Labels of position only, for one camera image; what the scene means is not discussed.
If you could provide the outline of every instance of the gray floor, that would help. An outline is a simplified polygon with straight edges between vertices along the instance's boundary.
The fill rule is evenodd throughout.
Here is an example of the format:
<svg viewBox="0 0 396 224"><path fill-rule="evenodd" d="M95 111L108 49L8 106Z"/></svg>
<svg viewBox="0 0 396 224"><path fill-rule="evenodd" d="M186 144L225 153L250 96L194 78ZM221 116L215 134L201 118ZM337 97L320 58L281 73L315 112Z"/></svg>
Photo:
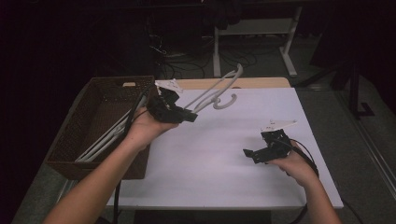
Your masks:
<svg viewBox="0 0 396 224"><path fill-rule="evenodd" d="M282 36L222 38L220 40L222 74L234 70L236 62L240 62L245 66L244 77L286 77L290 84L296 84L320 71L320 68L309 65L318 37L295 38L290 49L290 57L298 73L295 78L289 77L277 49L283 40ZM178 56L179 52L169 52L165 60L168 65L163 66L163 77L213 77L210 39L207 40L206 49L207 52L200 56ZM375 87L361 78L360 100L369 104L375 116L361 118L360 121L355 120L346 109L348 88L332 91L329 88L331 80L332 74L329 74L309 88L297 89L323 158L341 197L356 210L364 223L394 223L396 202L394 192L386 181L389 173L383 175L384 167L377 165L373 155L382 155L388 164L388 171L396 172L393 159L396 153L393 149L393 146L396 146L396 139L393 137L396 133L396 118L382 102ZM44 172L39 178L59 178L45 165L41 169ZM40 197L39 192L45 187L44 185L31 187L27 194L30 196L23 202L25 206L17 214L14 223L23 223L26 218L29 218L31 223L39 223L39 220L42 220L54 203L43 202L45 198ZM44 205L39 208L40 211L35 212L34 217L29 217L27 214L34 208L35 203ZM299 210L275 211L272 222L290 223L299 212ZM344 223L359 223L350 208L344 207L337 212ZM107 209L103 216L110 220L111 209ZM122 211L119 223L133 223L133 218L133 211ZM309 217L305 216L301 223L308 222Z"/></svg>

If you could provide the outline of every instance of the black device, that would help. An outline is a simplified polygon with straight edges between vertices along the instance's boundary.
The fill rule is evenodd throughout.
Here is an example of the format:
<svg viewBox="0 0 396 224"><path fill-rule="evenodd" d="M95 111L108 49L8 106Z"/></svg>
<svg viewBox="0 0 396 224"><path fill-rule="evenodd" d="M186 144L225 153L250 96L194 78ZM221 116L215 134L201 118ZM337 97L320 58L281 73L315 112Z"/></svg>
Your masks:
<svg viewBox="0 0 396 224"><path fill-rule="evenodd" d="M175 91L160 87L160 94L148 100L147 109L159 122L181 123L183 121L194 122L197 114L176 105L179 96Z"/></svg>
<svg viewBox="0 0 396 224"><path fill-rule="evenodd" d="M290 139L283 129L273 132L262 132L262 139L267 143L267 147L257 151L244 148L247 157L253 159L254 163L265 162L285 158L292 150Z"/></svg>

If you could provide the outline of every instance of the white table surface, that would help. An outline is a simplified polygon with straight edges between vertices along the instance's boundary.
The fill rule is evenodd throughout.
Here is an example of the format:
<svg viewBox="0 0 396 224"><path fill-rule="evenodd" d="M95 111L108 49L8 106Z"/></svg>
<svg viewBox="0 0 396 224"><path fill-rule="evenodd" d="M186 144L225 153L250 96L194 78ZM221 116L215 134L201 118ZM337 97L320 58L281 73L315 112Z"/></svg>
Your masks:
<svg viewBox="0 0 396 224"><path fill-rule="evenodd" d="M184 91L177 105L186 105L201 92ZM332 205L343 207L295 89L228 90L220 97L222 102L228 102L232 92L238 98L230 107L209 106L195 122L183 122L152 142L146 177L122 181L120 207L275 210L304 206L304 189L294 179L274 165L255 164L244 155L243 148L266 147L260 132L270 119L297 120L285 133L310 150Z"/></svg>

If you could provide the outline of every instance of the dark background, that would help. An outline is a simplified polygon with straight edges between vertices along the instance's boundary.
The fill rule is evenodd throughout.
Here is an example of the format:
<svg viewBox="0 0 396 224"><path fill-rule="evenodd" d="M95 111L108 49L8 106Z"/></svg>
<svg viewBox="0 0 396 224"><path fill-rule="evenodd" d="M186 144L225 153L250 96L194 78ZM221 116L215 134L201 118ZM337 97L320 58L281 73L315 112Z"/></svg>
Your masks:
<svg viewBox="0 0 396 224"><path fill-rule="evenodd" d="M97 4L111 7L108 2ZM147 14L79 11L88 5L88 1L1 3L2 223L12 220L70 105L91 77L159 74L144 25ZM326 68L352 55L361 74L376 85L394 112L395 13L394 4L381 1L306 7L298 27L302 35L323 34L313 64ZM168 22L172 28L167 20L157 25L163 28Z"/></svg>

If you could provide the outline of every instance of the brown woven basket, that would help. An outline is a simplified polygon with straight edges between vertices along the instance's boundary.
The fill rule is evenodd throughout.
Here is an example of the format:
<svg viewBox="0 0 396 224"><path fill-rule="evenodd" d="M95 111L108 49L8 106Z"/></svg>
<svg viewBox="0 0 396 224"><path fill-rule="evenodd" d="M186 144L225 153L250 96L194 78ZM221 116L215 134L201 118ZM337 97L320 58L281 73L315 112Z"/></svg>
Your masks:
<svg viewBox="0 0 396 224"><path fill-rule="evenodd" d="M115 141L94 161L75 162L91 144L133 106L154 77L95 77L84 87L58 132L46 164L67 179L80 180L96 168L120 143ZM157 94L151 88L148 98ZM142 179L146 173L149 146L141 151L123 179Z"/></svg>

